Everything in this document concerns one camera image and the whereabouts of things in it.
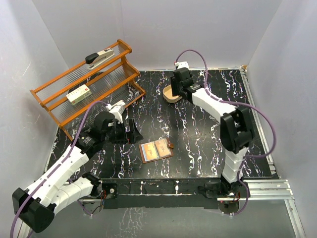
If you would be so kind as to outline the beige oval tray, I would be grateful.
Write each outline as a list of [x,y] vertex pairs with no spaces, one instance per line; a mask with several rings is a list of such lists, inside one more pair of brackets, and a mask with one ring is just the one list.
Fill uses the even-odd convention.
[[181,96],[173,96],[171,85],[168,85],[163,89],[163,98],[168,103],[177,103],[178,101],[182,99]]

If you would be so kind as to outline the orange credit card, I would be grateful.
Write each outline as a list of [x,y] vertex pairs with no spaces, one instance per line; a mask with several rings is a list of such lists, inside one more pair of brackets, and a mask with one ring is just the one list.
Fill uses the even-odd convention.
[[152,161],[159,158],[155,144],[153,142],[146,143],[143,146],[145,161]]

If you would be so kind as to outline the brown leather card holder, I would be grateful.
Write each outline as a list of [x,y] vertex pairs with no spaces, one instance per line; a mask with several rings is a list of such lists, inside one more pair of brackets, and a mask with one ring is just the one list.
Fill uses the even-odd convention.
[[174,155],[173,149],[174,144],[168,138],[139,145],[143,164],[172,157]]

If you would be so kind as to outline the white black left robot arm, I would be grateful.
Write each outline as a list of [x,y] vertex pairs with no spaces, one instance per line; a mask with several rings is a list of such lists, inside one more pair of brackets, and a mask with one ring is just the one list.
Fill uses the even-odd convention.
[[121,114],[111,110],[100,112],[91,126],[81,126],[77,137],[64,154],[39,179],[26,189],[17,188],[12,194],[14,220],[20,219],[32,231],[40,233],[53,221],[55,215],[77,201],[102,193],[101,179],[85,173],[76,181],[67,181],[86,164],[106,143],[135,144],[143,139],[133,118],[125,129]]

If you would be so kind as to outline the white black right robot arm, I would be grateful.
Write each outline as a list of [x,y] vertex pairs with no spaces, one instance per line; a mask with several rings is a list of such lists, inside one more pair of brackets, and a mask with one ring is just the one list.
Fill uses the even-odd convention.
[[233,102],[225,102],[212,94],[206,86],[195,83],[186,67],[176,69],[170,80],[173,96],[180,96],[202,108],[220,123],[220,141],[225,149],[224,168],[219,181],[208,182],[199,190],[205,192],[205,196],[233,196],[241,185],[245,155],[255,136],[249,109],[239,109]]

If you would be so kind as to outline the orange wooden shelf rack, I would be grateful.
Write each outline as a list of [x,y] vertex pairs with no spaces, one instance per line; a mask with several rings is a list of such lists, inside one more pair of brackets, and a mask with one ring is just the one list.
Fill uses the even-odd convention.
[[[136,82],[139,71],[126,58],[127,54],[132,53],[132,48],[118,39],[99,51],[98,55],[104,55],[108,50],[113,51],[110,59],[100,59],[96,53],[92,53],[83,62],[30,91],[70,140],[75,137],[79,120],[91,103],[104,101],[116,104],[123,101],[124,106],[128,107],[146,94]],[[83,85],[91,94],[73,105],[67,94]]]

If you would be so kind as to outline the white red staples box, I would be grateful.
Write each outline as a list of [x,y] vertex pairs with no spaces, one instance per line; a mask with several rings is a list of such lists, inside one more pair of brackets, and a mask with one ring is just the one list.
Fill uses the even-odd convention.
[[84,84],[66,95],[71,105],[76,105],[91,95],[91,90]]

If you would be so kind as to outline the black white stapler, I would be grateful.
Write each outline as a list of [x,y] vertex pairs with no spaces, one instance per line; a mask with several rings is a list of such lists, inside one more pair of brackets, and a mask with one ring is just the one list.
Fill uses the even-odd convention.
[[112,48],[107,48],[96,53],[92,53],[85,57],[86,68],[93,70],[99,65],[112,59],[115,56],[115,52]]

